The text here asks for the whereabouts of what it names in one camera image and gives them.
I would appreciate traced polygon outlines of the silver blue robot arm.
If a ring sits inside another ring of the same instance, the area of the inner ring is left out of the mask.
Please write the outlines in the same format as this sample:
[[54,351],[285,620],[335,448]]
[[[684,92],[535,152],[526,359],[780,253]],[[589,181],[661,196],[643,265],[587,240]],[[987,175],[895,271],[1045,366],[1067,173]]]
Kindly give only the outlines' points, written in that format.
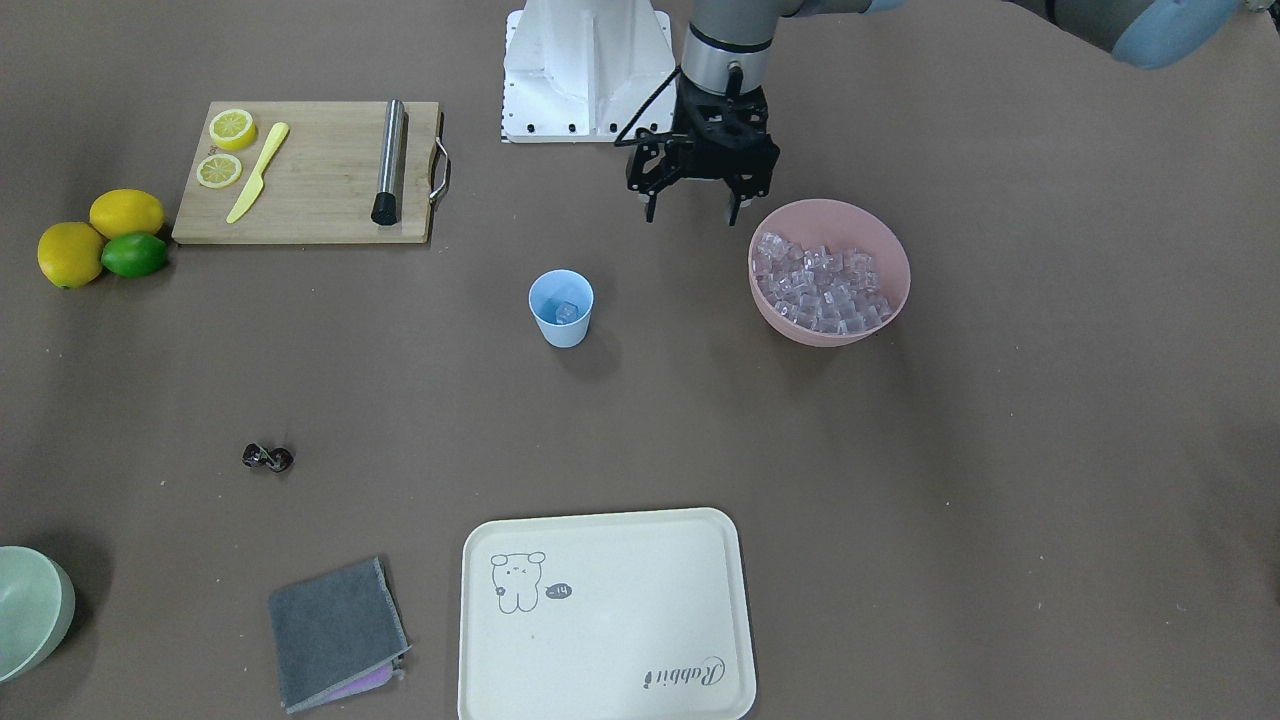
[[[722,181],[730,225],[744,204],[769,193],[780,147],[768,131],[763,85],[781,20],[892,9],[892,1],[694,3],[681,61],[662,82],[675,90],[671,128],[644,129],[631,120],[614,138],[634,150],[627,184],[643,199],[646,220],[657,214],[659,193],[682,179]],[[1204,45],[1239,3],[1024,1],[1021,9],[1116,61],[1156,70]]]

